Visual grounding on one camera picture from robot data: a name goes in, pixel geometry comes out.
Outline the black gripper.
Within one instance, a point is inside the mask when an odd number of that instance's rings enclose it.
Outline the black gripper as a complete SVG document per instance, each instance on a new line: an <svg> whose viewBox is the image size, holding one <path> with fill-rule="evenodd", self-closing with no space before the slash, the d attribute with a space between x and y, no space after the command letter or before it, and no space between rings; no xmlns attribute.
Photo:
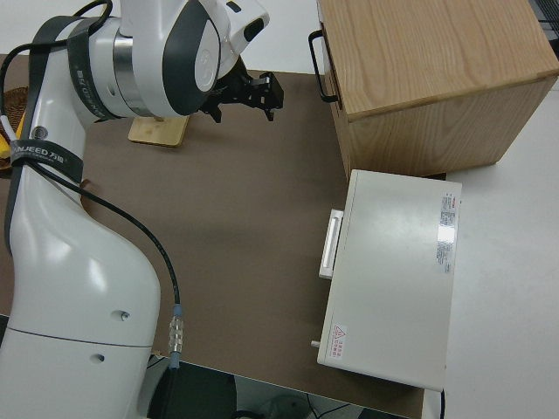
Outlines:
<svg viewBox="0 0 559 419"><path fill-rule="evenodd" d="M217 83L220 101L224 104L244 104L265 109L268 121L274 121L274 109L283 107L284 91L274 72L252 76L249 72L230 72ZM216 123L222 121L222 111L215 105L210 116Z"/></svg>

